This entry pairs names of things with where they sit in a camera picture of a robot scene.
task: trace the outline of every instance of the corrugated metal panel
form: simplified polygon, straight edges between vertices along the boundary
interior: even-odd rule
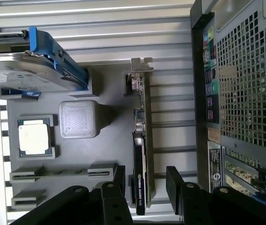
[[[177,219],[171,217],[167,201],[165,166],[176,165],[187,181],[197,181],[189,18],[193,2],[0,0],[0,33],[35,25],[51,33],[78,63],[154,58],[151,91],[157,195],[146,217],[137,217],[132,210],[134,219]],[[4,121],[5,112],[0,112]],[[4,155],[8,153],[9,147],[4,146]],[[20,215],[10,212],[8,220]]]

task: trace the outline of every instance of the label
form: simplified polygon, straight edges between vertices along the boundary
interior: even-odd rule
[[[221,131],[216,128],[208,127],[208,139],[217,144],[221,143]]]
[[[65,88],[52,83],[40,76],[46,73],[30,73],[27,71],[3,70],[0,71],[0,87],[23,91],[62,91]]]
[[[210,192],[222,185],[222,152],[221,149],[208,150]]]

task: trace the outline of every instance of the screw hole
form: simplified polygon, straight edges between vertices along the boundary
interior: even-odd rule
[[[114,219],[115,219],[116,221],[121,221],[121,220],[122,220],[122,217],[120,217],[120,216],[116,216]]]
[[[77,188],[74,190],[74,192],[81,192],[83,189],[82,188]]]

